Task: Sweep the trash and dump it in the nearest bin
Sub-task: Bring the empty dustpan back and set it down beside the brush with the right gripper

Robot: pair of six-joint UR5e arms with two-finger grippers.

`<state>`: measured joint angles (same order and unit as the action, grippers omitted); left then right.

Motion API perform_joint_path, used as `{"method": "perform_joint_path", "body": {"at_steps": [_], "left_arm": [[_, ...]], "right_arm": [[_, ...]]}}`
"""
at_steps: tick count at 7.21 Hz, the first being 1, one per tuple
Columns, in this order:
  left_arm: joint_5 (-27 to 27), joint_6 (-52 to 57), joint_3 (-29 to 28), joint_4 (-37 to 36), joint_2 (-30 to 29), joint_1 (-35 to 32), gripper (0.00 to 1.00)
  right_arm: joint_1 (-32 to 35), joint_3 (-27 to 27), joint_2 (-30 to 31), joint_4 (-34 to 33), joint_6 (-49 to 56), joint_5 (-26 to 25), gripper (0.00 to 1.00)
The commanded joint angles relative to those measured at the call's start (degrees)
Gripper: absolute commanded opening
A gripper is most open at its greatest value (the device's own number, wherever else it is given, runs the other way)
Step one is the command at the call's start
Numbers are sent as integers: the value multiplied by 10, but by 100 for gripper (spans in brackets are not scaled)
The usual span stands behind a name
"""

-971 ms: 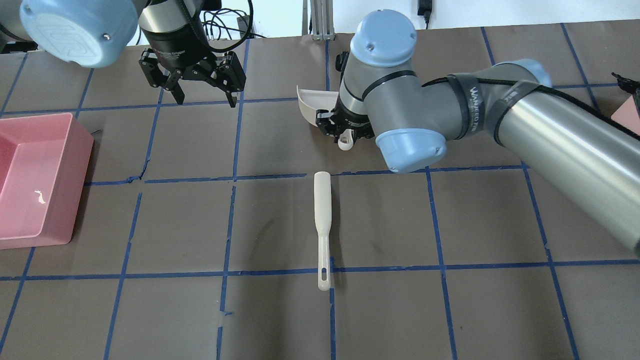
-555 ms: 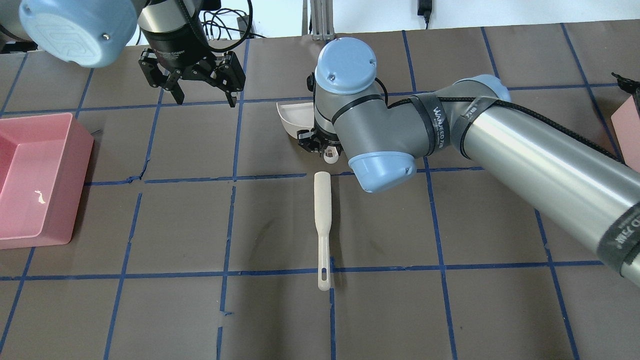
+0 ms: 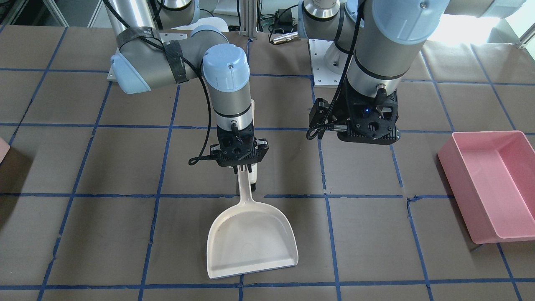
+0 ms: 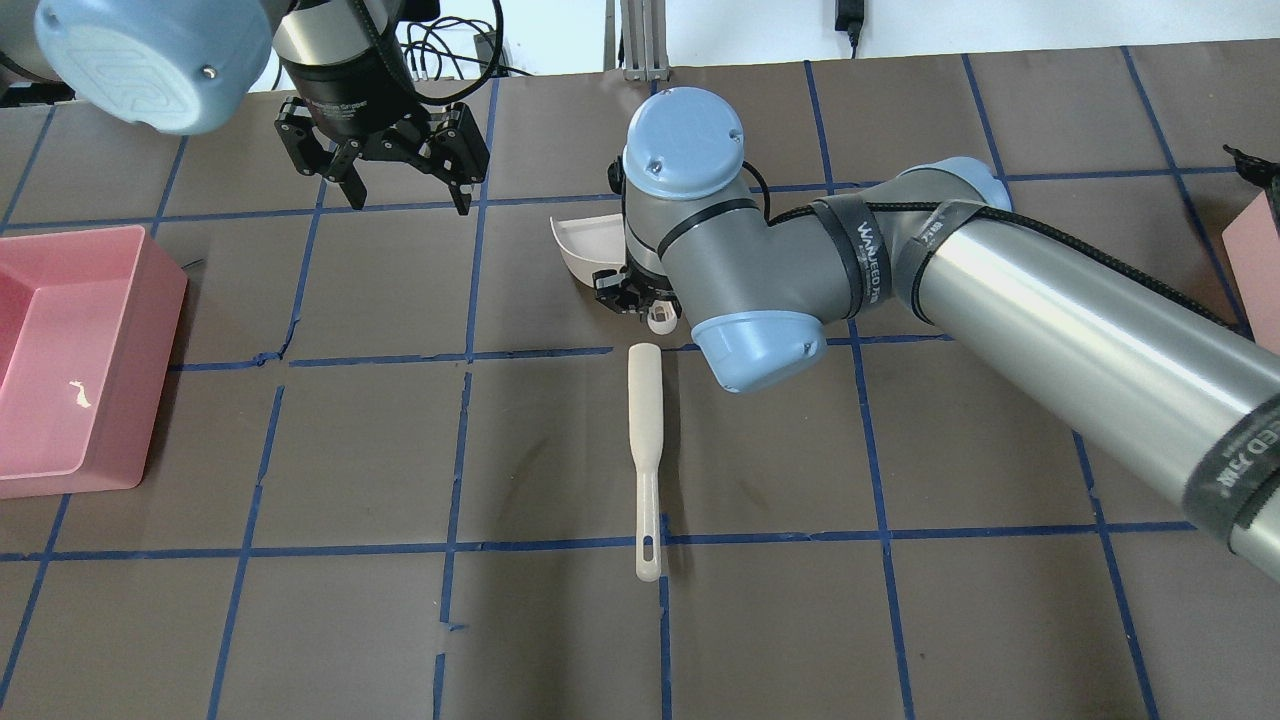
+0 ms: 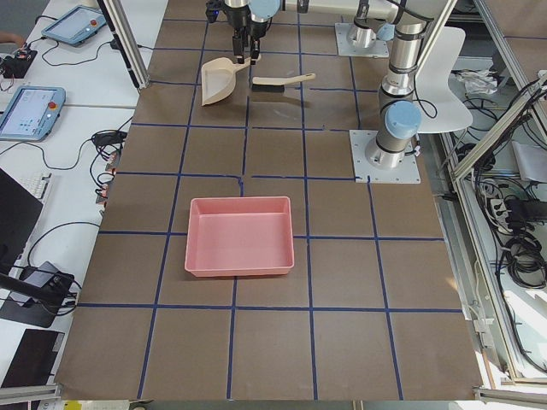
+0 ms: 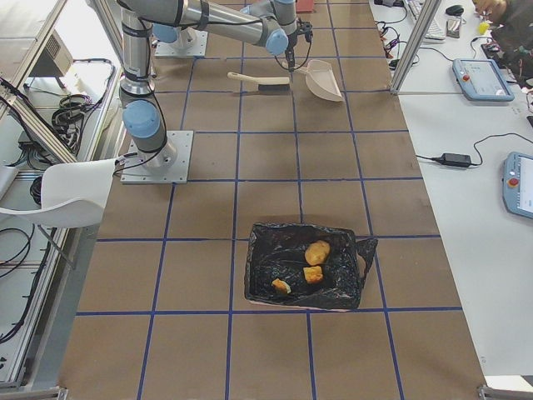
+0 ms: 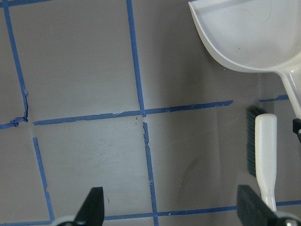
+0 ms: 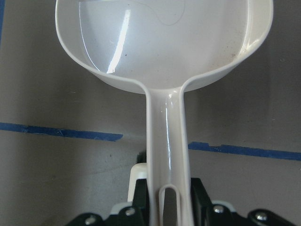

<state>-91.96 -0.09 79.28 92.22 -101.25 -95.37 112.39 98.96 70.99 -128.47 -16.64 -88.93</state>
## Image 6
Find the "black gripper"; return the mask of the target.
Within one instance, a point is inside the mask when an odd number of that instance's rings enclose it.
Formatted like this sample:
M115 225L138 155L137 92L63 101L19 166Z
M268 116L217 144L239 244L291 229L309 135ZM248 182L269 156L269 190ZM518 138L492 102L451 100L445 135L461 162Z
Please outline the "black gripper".
M297 45L298 38L303 36L306 42L311 45L313 39L312 24L308 21L302 21L301 19L296 19L289 26L288 36L288 45L285 50L285 58L287 61L287 69L289 72L295 70L295 53L294 49Z

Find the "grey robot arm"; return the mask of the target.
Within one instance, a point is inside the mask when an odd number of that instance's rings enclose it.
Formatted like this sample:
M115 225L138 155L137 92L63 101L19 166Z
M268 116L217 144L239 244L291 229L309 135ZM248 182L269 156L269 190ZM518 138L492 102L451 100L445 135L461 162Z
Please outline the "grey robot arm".
M296 15L293 1L258 1L240 11L210 1L121 1L122 120L137 147L138 171L162 173L177 151L150 77L151 37L156 28L183 32L192 28L265 48L283 56L294 71L299 36L312 40L312 26Z

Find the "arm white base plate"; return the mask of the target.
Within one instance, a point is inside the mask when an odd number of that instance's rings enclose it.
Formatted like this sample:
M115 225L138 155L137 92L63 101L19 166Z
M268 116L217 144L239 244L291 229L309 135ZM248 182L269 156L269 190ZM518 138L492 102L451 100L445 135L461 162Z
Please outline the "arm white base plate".
M166 146L152 158L139 152L131 139L121 168L122 184L186 183L192 154L193 131L168 131Z
M173 27L157 27L156 58L202 58L207 50L207 32L192 28L179 30Z

